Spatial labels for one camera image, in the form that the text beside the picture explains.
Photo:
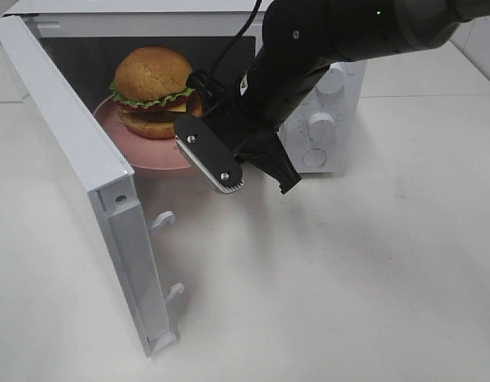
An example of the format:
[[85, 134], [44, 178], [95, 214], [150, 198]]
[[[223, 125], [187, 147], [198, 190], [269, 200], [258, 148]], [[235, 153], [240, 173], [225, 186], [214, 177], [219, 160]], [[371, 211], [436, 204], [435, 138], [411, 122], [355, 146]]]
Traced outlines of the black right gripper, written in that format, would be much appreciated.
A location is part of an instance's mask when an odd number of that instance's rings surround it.
[[301, 176], [276, 133], [332, 62], [331, 47], [262, 47], [228, 88], [212, 79], [215, 65], [200, 73], [205, 122], [235, 158], [275, 179], [281, 194]]

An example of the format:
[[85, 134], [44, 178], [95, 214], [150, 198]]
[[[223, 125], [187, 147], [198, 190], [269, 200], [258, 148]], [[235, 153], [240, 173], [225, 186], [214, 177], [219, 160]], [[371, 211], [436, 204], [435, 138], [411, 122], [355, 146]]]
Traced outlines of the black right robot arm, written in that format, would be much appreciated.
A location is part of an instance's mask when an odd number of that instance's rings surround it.
[[490, 1], [274, 1], [262, 20], [262, 48], [222, 101], [203, 116], [211, 134], [189, 152], [223, 193], [251, 163], [283, 193], [300, 175], [277, 136], [336, 62], [435, 49], [460, 24], [490, 16]]

